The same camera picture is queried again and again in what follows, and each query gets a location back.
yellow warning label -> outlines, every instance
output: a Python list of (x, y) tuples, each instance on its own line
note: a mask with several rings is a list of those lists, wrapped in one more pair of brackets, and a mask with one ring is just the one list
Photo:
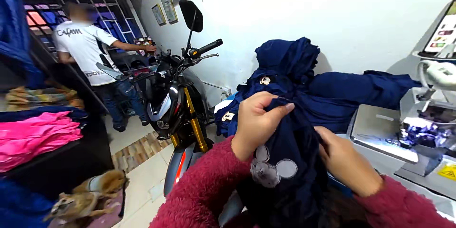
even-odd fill
[(456, 165), (447, 165), (443, 167), (439, 174), (446, 178), (456, 181)]

wall outlet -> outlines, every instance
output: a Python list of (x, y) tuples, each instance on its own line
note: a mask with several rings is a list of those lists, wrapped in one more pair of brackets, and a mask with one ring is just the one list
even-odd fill
[(228, 96), (232, 95), (231, 88), (223, 87), (222, 88), (222, 95), (225, 95), (226, 98), (228, 98)]

wooden floor mat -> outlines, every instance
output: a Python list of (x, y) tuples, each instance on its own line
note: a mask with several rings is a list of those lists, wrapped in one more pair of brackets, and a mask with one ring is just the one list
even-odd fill
[(157, 132), (151, 132), (112, 155), (114, 167), (129, 173), (144, 161), (171, 144), (171, 140), (159, 141)]

gold front fork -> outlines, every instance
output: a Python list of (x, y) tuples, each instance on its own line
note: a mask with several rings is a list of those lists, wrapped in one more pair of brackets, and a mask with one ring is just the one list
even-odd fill
[(172, 145), (174, 145), (174, 148), (179, 145), (179, 137), (177, 136), (177, 133), (171, 135), (171, 142)]
[[(188, 89), (185, 87), (184, 88), (185, 96), (187, 98), (187, 107), (190, 109), (190, 115), (195, 114), (195, 108), (193, 107), (193, 103), (191, 102), (190, 98), (190, 93), (188, 92)], [(206, 144), (206, 141), (204, 140), (204, 136), (202, 135), (201, 127), (198, 122), (198, 118), (195, 116), (190, 120), (191, 128), (193, 128), (193, 132), (195, 133), (195, 137), (197, 138), (198, 145), (200, 146), (200, 149), (202, 152), (207, 152), (208, 145)]]

brake lever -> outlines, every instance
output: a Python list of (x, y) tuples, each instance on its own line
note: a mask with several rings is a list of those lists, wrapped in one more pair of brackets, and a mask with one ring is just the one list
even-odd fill
[(202, 56), (198, 59), (194, 59), (193, 60), (193, 64), (198, 64), (199, 62), (201, 62), (201, 60), (204, 60), (204, 59), (207, 59), (207, 58), (210, 58), (210, 57), (214, 57), (214, 56), (220, 56), (219, 54), (209, 54), (209, 55), (206, 55), (206, 56)]

